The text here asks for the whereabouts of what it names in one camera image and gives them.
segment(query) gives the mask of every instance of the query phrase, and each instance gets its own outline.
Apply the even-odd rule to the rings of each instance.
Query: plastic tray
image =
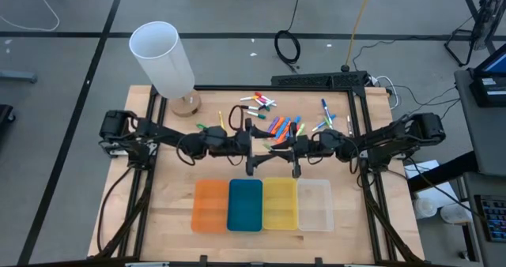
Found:
[[[262,182],[257,179],[233,179],[228,192],[230,231],[262,230]]]
[[[195,183],[191,229],[195,232],[227,231],[228,181],[198,180]]]
[[[333,231],[332,192],[328,180],[297,181],[299,229],[301,231]]]
[[[297,229],[297,184],[290,178],[263,180],[263,228]]]

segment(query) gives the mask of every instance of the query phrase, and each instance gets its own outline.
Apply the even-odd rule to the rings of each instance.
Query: gray floor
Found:
[[[113,0],[48,0],[62,19],[60,32],[100,32]],[[131,32],[147,21],[172,22],[181,32],[276,32],[286,28],[295,0],[122,0],[113,32]],[[300,0],[293,32],[350,33],[361,0]],[[0,0],[0,15],[18,24],[50,28],[51,13],[40,0]],[[371,0],[358,32],[364,34],[444,35],[470,16],[464,0]],[[16,31],[0,21],[1,31]],[[498,34],[506,33],[501,25]],[[31,70],[35,85],[0,82],[0,103],[16,107],[18,120],[0,153],[0,265],[16,264],[62,143],[98,39],[0,38],[0,68]],[[354,54],[374,40],[358,40]],[[31,263],[84,258],[89,247],[109,159],[97,146],[104,112],[122,108],[130,85],[148,84],[128,49],[128,39],[109,39],[64,164],[55,196]],[[338,71],[347,40],[300,41],[300,73]],[[198,84],[268,85],[270,77],[290,74],[271,39],[184,39]],[[454,44],[460,55],[466,43]],[[475,52],[472,66],[488,56]],[[420,101],[453,85],[458,69],[442,42],[407,41],[366,49],[359,69],[387,75],[410,86]],[[400,88],[395,118],[417,108]],[[442,100],[456,97],[449,92]],[[425,107],[444,113],[447,105]],[[447,140],[422,149],[417,160],[444,162],[470,149],[462,109],[444,119]],[[460,227],[435,217],[419,222],[426,257],[440,264],[479,266],[457,258],[464,249]]]

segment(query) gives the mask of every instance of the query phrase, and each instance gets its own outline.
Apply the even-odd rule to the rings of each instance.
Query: keyboard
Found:
[[[273,76],[270,83],[277,86],[300,86],[305,88],[348,88],[351,86],[364,86],[367,76],[366,71],[295,74]]]
[[[506,197],[481,195],[477,200],[481,214],[487,219],[484,224],[487,239],[506,243]]]

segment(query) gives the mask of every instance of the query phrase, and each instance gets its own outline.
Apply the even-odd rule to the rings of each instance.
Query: computer screen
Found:
[[[506,53],[492,60],[483,71],[490,73],[506,73]]]

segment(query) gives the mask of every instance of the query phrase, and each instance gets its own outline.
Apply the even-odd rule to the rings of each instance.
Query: wooden lamp base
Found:
[[[192,90],[181,98],[168,100],[169,108],[179,117],[194,115],[198,112],[201,104],[200,95],[196,90]]]

